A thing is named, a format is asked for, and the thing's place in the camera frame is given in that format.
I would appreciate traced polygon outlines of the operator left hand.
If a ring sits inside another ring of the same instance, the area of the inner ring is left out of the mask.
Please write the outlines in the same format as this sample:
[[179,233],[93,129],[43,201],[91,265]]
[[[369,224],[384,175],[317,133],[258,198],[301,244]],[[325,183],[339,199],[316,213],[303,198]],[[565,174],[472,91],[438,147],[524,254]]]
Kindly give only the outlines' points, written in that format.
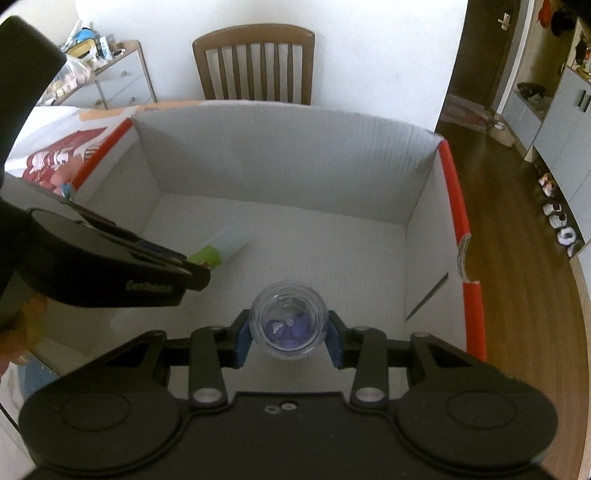
[[35,294],[1,327],[1,375],[11,364],[19,364],[44,337],[42,323],[49,299]]

